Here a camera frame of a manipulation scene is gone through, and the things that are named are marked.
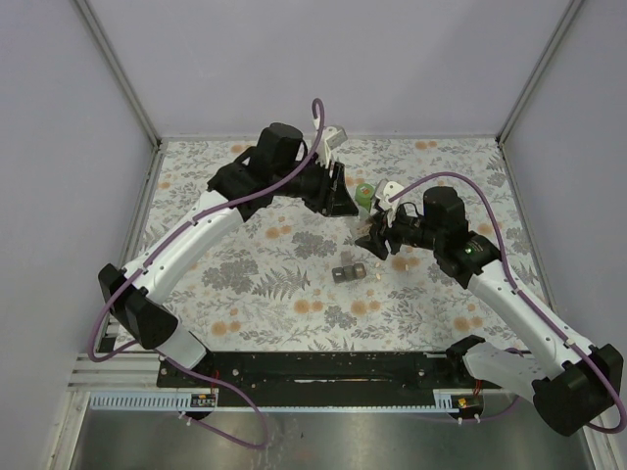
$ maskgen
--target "gray leaf pattern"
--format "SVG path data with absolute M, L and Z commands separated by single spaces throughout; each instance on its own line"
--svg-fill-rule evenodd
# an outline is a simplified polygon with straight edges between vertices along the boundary
M 182 216 L 207 181 L 255 142 L 168 142 L 140 246 L 152 246 Z M 486 192 L 520 279 L 538 296 L 531 246 L 493 139 L 349 140 L 337 151 L 351 193 L 362 182 L 403 185 L 429 173 L 465 174 Z M 470 225 L 496 241 L 479 198 L 451 178 Z M 418 188 L 404 197 L 421 209 Z M 277 197 L 225 236 L 183 276 L 165 302 L 215 351 L 440 351 L 469 335 L 500 348 L 524 345 L 486 305 L 448 278 L 432 254 L 403 247 L 380 261 L 358 248 L 351 220 L 324 218 L 298 200 Z M 362 262 L 366 277 L 335 284 L 331 269 Z M 127 341 L 120 333 L 118 345 Z

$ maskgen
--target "metal floor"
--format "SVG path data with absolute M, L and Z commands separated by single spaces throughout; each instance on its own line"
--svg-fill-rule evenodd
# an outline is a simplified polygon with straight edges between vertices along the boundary
M 505 404 L 504 397 L 489 397 L 487 413 Z M 260 439 L 253 413 L 216 413 L 207 420 L 238 437 Z M 272 444 L 255 451 L 187 427 L 174 414 L 89 410 L 72 470 L 594 468 L 582 433 L 559 436 L 527 402 L 503 419 L 461 427 L 387 413 L 274 413 L 268 424 Z

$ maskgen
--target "aluminum frame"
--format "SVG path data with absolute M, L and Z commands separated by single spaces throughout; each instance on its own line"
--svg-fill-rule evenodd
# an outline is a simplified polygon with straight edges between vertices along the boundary
M 534 261 L 538 269 L 539 277 L 541 278 L 541 284 L 545 292 L 545 297 L 550 302 L 550 305 L 555 304 L 554 296 L 545 275 L 546 269 L 544 268 L 544 263 L 540 257 L 539 251 L 537 250 L 536 238 L 533 234 L 533 230 L 527 223 L 527 210 L 520 198 L 519 188 L 515 180 L 515 176 L 511 171 L 509 159 L 507 157 L 506 141 L 511 135 L 511 132 L 514 129 L 519 117 L 523 113 L 527 103 L 533 96 L 534 91 L 540 84 L 549 65 L 555 58 L 559 45 L 577 18 L 584 2 L 585 0 L 570 0 L 562 17 L 555 27 L 552 37 L 547 43 L 540 59 L 536 63 L 525 83 L 525 86 L 519 94 L 514 107 L 509 113 L 504 126 L 496 136 L 506 163 L 506 174 L 513 190 L 514 200 L 521 214 L 523 227 L 529 234 Z M 121 250 L 121 263 L 125 263 L 133 258 L 141 241 L 141 233 L 148 217 L 150 201 L 152 200 L 152 196 L 156 188 L 161 164 L 164 159 L 165 148 L 161 147 L 161 137 L 137 98 L 137 95 L 130 81 L 126 77 L 111 42 L 109 41 L 104 28 L 91 7 L 89 0 L 72 0 L 72 3 L 75 5 L 81 20 L 92 36 L 96 46 L 103 54 L 106 63 L 110 67 L 111 72 L 121 88 L 121 93 L 124 95 L 128 105 L 134 110 L 144 133 L 154 147 L 151 163 L 146 172 L 140 197 L 135 206 L 133 220 Z M 197 136 L 190 136 L 190 140 L 199 140 L 199 138 Z M 103 333 L 109 332 L 109 334 L 114 334 L 117 329 L 118 325 L 114 320 L 103 329 Z M 67 470 L 70 468 L 84 414 L 89 402 L 90 391 L 119 389 L 120 387 L 124 387 L 126 390 L 132 389 L 145 391 L 156 389 L 155 373 L 159 370 L 159 368 L 159 357 L 157 354 L 152 352 L 125 353 L 103 364 L 93 364 L 89 361 L 86 354 L 80 354 L 74 367 L 68 391 L 64 396 L 61 413 L 62 418 L 57 423 L 56 433 L 54 435 L 53 442 L 51 443 L 52 445 L 50 446 L 51 453 L 46 460 L 46 468 L 53 470 Z M 598 424 L 603 424 L 604 421 L 607 421 L 605 414 L 598 418 L 597 421 Z M 602 435 L 588 429 L 585 430 L 585 436 L 595 465 L 598 468 L 610 470 L 621 470 L 625 468 L 620 453 L 617 451 L 618 447 L 613 436 Z

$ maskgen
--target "green object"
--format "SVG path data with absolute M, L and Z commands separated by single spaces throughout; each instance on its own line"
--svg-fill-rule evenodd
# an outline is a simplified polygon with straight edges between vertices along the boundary
M 362 183 L 355 189 L 355 201 L 368 212 L 372 207 L 372 196 L 374 196 L 374 186 Z

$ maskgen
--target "cable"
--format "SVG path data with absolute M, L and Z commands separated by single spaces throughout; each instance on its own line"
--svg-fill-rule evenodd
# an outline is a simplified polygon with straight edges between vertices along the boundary
M 423 178 L 420 178 L 420 179 L 414 181 L 412 184 L 410 184 L 403 191 L 401 191 L 401 192 L 397 193 L 396 195 L 394 195 L 393 197 L 391 197 L 390 198 L 390 202 L 394 202 L 397 199 L 402 198 L 409 191 L 415 189 L 416 187 L 418 187 L 419 185 L 421 185 L 423 183 L 426 183 L 427 181 L 430 181 L 432 179 L 439 178 L 439 177 L 444 177 L 444 176 L 460 179 L 461 181 L 463 181 L 466 184 L 468 184 L 474 190 L 475 193 L 477 193 L 477 195 L 481 199 L 481 202 L 485 206 L 486 211 L 488 212 L 488 216 L 490 217 L 490 221 L 492 222 L 492 227 L 494 228 L 495 235 L 497 236 L 497 241 L 499 243 L 499 250 L 501 250 L 503 270 L 505 272 L 507 281 L 509 282 L 509 284 L 513 288 L 514 292 L 516 292 L 518 294 L 518 296 L 520 296 L 520 298 L 547 324 L 547 326 L 549 326 L 549 328 L 551 328 L 555 332 L 555 334 L 561 340 L 563 340 L 564 342 L 567 342 L 568 341 L 568 335 L 566 335 L 564 332 L 562 332 L 559 329 L 559 327 L 531 300 L 531 298 L 529 296 L 527 296 L 523 291 L 518 290 L 518 284 L 516 283 L 512 273 L 511 273 L 511 269 L 509 267 L 509 263 L 507 262 L 506 245 L 505 245 L 505 242 L 503 240 L 503 235 L 501 234 L 501 229 L 499 228 L 499 224 L 497 223 L 497 218 L 494 215 L 494 212 L 492 211 L 492 207 L 490 206 L 490 203 L 488 202 L 488 199 L 486 198 L 486 195 L 483 193 L 483 191 L 481 191 L 481 188 L 474 181 L 472 181 L 470 178 L 468 178 L 468 177 L 466 177 L 466 176 L 464 176 L 462 174 L 459 174 L 459 173 L 455 173 L 455 172 L 452 172 L 452 171 L 440 171 L 440 172 L 430 174 L 428 176 L 425 176 Z M 607 389 L 607 391 L 609 392 L 609 395 L 613 399 L 614 404 L 618 408 L 618 413 L 620 415 L 620 419 L 619 419 L 618 424 L 615 427 L 613 427 L 613 428 L 602 428 L 600 426 L 597 426 L 597 425 L 591 424 L 591 423 L 588 423 L 587 426 L 590 429 L 593 429 L 595 431 L 599 431 L 601 433 L 606 433 L 606 434 L 617 434 L 617 433 L 620 433 L 621 431 L 623 431 L 627 427 L 627 409 L 625 409 L 625 405 L 624 405 L 623 401 L 620 399 L 620 396 L 618 395 L 618 393 L 616 393 L 616 391 L 614 390 L 612 385 L 609 383 L 607 378 L 603 375 L 601 370 L 581 350 L 581 348 L 579 348 L 577 345 L 570 345 L 570 347 L 572 348 L 573 351 L 575 351 L 582 358 L 582 360 L 586 363 L 586 365 L 588 365 L 588 367 L 590 367 L 590 369 L 599 378 L 599 380 L 601 381 L 603 386 Z
M 197 213 L 196 215 L 194 215 L 192 217 L 193 222 L 196 223 L 196 222 L 200 221 L 201 219 L 205 218 L 206 216 L 211 215 L 212 213 L 221 211 L 223 209 L 233 208 L 235 206 L 239 206 L 240 204 L 248 203 L 248 202 L 253 201 L 255 199 L 258 199 L 258 198 L 261 198 L 263 196 L 266 196 L 266 195 L 276 191 L 278 188 L 280 188 L 284 184 L 287 184 L 296 175 L 298 175 L 303 169 L 305 169 L 305 167 L 308 165 L 310 160 L 314 157 L 315 151 L 317 150 L 317 146 L 319 145 L 320 140 L 322 140 L 322 133 L 324 131 L 324 104 L 322 103 L 322 100 L 320 100 L 319 98 L 315 98 L 312 101 L 312 114 L 313 114 L 313 118 L 314 118 L 314 120 L 316 122 L 316 125 L 317 125 L 317 133 L 315 134 L 315 139 L 313 140 L 311 151 L 305 153 L 305 155 L 303 156 L 303 159 L 301 160 L 301 163 L 296 168 L 294 168 L 287 176 L 285 176 L 280 181 L 278 181 L 278 182 L 268 186 L 267 188 L 265 188 L 265 189 L 263 189 L 261 191 L 258 191 L 257 193 L 253 193 L 251 195 L 244 196 L 243 198 L 235 199 L 233 201 L 228 201 L 226 203 L 219 204 L 219 205 L 217 205 L 217 206 L 215 206 L 213 208 L 209 208 L 209 209 L 206 209 L 204 211 L 201 211 L 201 212 Z M 91 332 L 89 334 L 89 338 L 87 340 L 87 356 L 89 357 L 90 360 L 92 360 L 93 362 L 104 362 L 105 360 L 111 359 L 112 357 L 116 356 L 117 354 L 121 353 L 122 351 L 125 351 L 128 348 L 130 348 L 131 346 L 134 346 L 134 345 L 137 344 L 137 341 L 133 340 L 133 341 L 129 341 L 128 343 L 120 346 L 116 350 L 113 350 L 113 351 L 109 352 L 108 354 L 97 356 L 96 353 L 95 353 L 96 341 L 97 341 L 97 338 L 98 338 L 98 333 L 100 332 L 100 330 L 101 330 L 101 328 L 103 326 L 103 322 L 105 321 L 105 318 L 107 317 L 107 314 L 109 313 L 109 310 L 113 306 L 114 302 L 144 272 L 144 269 L 147 269 L 153 263 L 153 261 L 157 258 L 157 256 L 165 248 L 167 248 L 168 245 L 170 245 L 178 236 L 180 236 L 181 233 L 183 233 L 185 230 L 187 230 L 190 226 L 193 226 L 194 223 L 192 223 L 191 221 L 186 221 L 185 223 L 181 224 L 176 230 L 174 230 L 171 234 L 169 234 L 167 239 L 164 240 L 154 250 L 154 252 L 150 256 L 148 256 L 146 258 L 146 260 L 143 262 L 143 268 L 138 268 L 135 272 L 133 272 L 126 279 L 126 281 L 118 289 L 116 289 L 116 291 L 113 292 L 111 297 L 105 302 L 105 304 L 101 308 L 100 312 L 98 313 L 98 316 L 96 318 L 94 326 L 92 327 Z M 247 442 L 242 441 L 242 440 L 240 440 L 240 439 L 238 439 L 238 438 L 236 438 L 234 436 L 226 434 L 223 431 L 221 431 L 220 429 L 217 429 L 217 428 L 215 428 L 213 426 L 210 426 L 210 425 L 208 425 L 206 423 L 201 423 L 200 421 L 193 420 L 195 424 L 197 424 L 197 425 L 199 425 L 199 426 L 201 426 L 201 427 L 203 427 L 205 429 L 208 429 L 210 431 L 213 431 L 214 433 L 222 436 L 223 438 L 228 439 L 228 440 L 232 441 L 233 443 L 236 443 L 236 444 L 238 444 L 240 446 L 243 446 L 243 447 L 246 447 L 246 448 L 260 449 L 260 448 L 266 448 L 267 447 L 267 445 L 268 445 L 268 432 L 267 432 L 267 423 L 265 422 L 265 417 L 262 415 L 262 413 L 259 411 L 259 409 L 255 406 L 253 401 L 244 392 L 242 392 L 240 389 L 238 389 L 234 385 L 231 385 L 231 384 L 229 384 L 227 382 L 223 382 L 223 381 L 221 381 L 219 379 L 213 379 L 211 377 L 207 377 L 205 375 L 198 374 L 198 373 L 196 373 L 196 372 L 194 372 L 192 370 L 186 369 L 181 364 L 179 364 L 178 362 L 174 361 L 173 359 L 170 359 L 169 357 L 168 357 L 168 361 L 174 367 L 178 368 L 182 372 L 184 372 L 184 373 L 186 373 L 186 374 L 188 374 L 188 375 L 190 375 L 192 377 L 195 377 L 197 379 L 200 379 L 200 380 L 204 380 L 204 381 L 207 381 L 207 382 L 210 382 L 210 383 L 213 383 L 213 384 L 217 384 L 217 385 L 222 385 L 222 386 L 226 387 L 227 389 L 232 390 L 237 395 L 239 395 L 242 399 L 244 399 L 244 401 L 246 403 L 248 403 L 253 408 L 253 410 L 255 410 L 255 412 L 258 414 L 258 416 L 260 417 L 260 420 L 262 422 L 262 427 L 264 428 L 265 440 L 261 444 L 247 443 Z
M 166 358 L 166 360 L 172 364 L 174 367 L 176 367 L 178 370 L 180 370 L 181 372 L 183 372 L 184 374 L 189 375 L 190 377 L 194 377 L 195 379 L 199 379 L 199 380 L 203 380 L 205 382 L 209 382 L 210 384 L 214 384 L 214 385 L 220 385 L 222 387 L 225 387 L 233 392 L 235 392 L 237 395 L 239 395 L 246 403 L 248 403 L 250 405 L 251 408 L 253 408 L 253 411 L 255 411 L 255 414 L 257 414 L 260 418 L 260 421 L 262 422 L 262 427 L 264 428 L 264 440 L 260 443 L 260 444 L 253 444 L 253 443 L 248 443 L 246 441 L 242 441 L 239 438 L 236 438 L 235 436 L 231 436 L 230 434 L 226 434 L 224 431 L 222 431 L 221 429 L 218 429 L 214 426 L 211 426 L 207 423 L 203 423 L 202 421 L 198 421 L 196 419 L 192 419 L 189 418 L 194 424 L 205 428 L 209 431 L 212 431 L 216 434 L 218 434 L 219 436 L 222 436 L 225 439 L 228 439 L 229 441 L 231 441 L 232 443 L 236 443 L 242 447 L 245 448 L 251 448 L 251 449 L 255 449 L 255 450 L 262 450 L 264 448 L 267 448 L 267 446 L 269 445 L 269 431 L 267 429 L 267 421 L 265 420 L 265 417 L 262 415 L 262 413 L 260 412 L 260 410 L 257 408 L 257 406 L 253 403 L 253 401 L 250 399 L 250 397 L 248 397 L 248 395 L 246 395 L 244 392 L 242 392 L 240 389 L 238 389 L 237 387 L 235 387 L 232 384 L 229 384 L 228 382 L 224 382 L 223 380 L 219 380 L 219 379 L 214 379 L 213 377 L 208 377 L 206 375 L 203 374 L 199 374 L 198 372 L 194 372 L 193 370 L 188 369 L 187 367 L 182 366 L 181 364 L 179 364 L 178 362 L 176 362 L 174 359 L 170 359 L 169 357 Z

